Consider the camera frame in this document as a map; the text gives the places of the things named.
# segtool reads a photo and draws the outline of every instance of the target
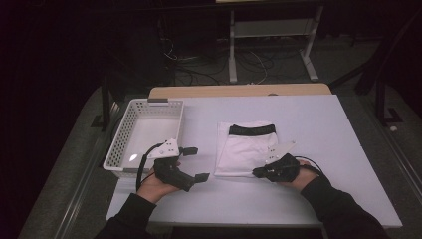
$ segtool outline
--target finger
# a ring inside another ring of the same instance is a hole
[[[308,162],[306,160],[302,160],[302,159],[299,159],[298,162],[299,162],[300,165],[311,165],[310,162]]]

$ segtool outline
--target white table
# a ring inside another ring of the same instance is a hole
[[[182,146],[197,155],[180,158],[190,175],[211,172],[190,192],[172,193],[150,221],[167,225],[319,227],[312,208],[295,191],[257,178],[212,175],[217,123],[269,120],[279,142],[295,140],[293,155],[316,161],[334,187],[350,193],[384,227],[402,226],[347,119],[337,96],[178,98],[184,101]],[[133,179],[120,179],[107,218],[134,192]]]

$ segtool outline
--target black sleeve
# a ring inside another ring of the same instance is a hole
[[[301,192],[323,223],[329,239],[389,238],[381,224],[363,210],[350,194],[317,177]]]
[[[145,228],[155,206],[136,194],[130,194],[120,212],[108,220],[96,238],[152,238]]]

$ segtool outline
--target dark background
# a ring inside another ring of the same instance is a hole
[[[175,44],[196,48],[211,59],[214,40],[228,34],[222,23],[228,15],[223,13],[161,16],[167,20],[161,32],[157,16],[87,13],[94,8],[134,6],[156,6],[156,2],[1,2],[1,238],[19,235],[81,108],[102,81],[109,83],[118,101],[128,92],[147,93],[154,86],[170,85],[174,72],[162,55],[166,47],[159,41],[162,31],[179,39]],[[389,36],[415,6],[418,3],[335,1],[324,9],[318,36]],[[194,22],[203,29],[192,31],[197,29]],[[422,83],[415,69],[422,57],[417,47],[422,42],[421,24],[419,16],[403,37],[406,44],[397,47],[381,76],[419,116]],[[186,32],[174,31],[181,25]]]

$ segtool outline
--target robotic hand controller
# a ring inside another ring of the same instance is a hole
[[[255,168],[252,173],[258,178],[266,177],[272,182],[293,182],[299,175],[299,171],[302,167],[328,180],[326,176],[322,173],[322,170],[319,168],[319,166],[315,162],[314,164],[317,166],[318,169],[310,165],[300,165],[296,157],[292,156],[289,153],[286,153],[282,158],[277,161],[268,163],[263,167]]]
[[[163,183],[173,185],[184,191],[189,191],[195,183],[206,182],[209,173],[200,173],[192,177],[180,171],[177,167],[177,160],[180,155],[194,155],[197,152],[198,148],[196,147],[178,147],[175,139],[170,139],[165,143],[159,143],[153,146],[142,157],[142,162],[140,163],[137,172],[136,190],[138,190],[141,185],[140,179],[147,159],[155,159],[153,166],[154,173]]]

